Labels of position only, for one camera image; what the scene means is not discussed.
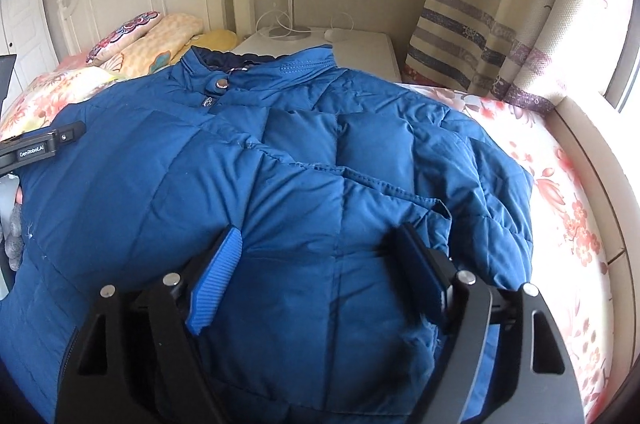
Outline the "grey gloved left hand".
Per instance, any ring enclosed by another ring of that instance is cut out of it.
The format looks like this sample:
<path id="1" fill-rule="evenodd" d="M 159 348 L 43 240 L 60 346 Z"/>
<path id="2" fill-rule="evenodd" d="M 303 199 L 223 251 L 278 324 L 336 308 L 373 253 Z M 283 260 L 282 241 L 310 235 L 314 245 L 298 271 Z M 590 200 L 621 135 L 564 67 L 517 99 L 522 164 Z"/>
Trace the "grey gloved left hand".
<path id="1" fill-rule="evenodd" d="M 17 176 L 1 177 L 1 298 L 11 291 L 23 259 L 22 189 Z"/>

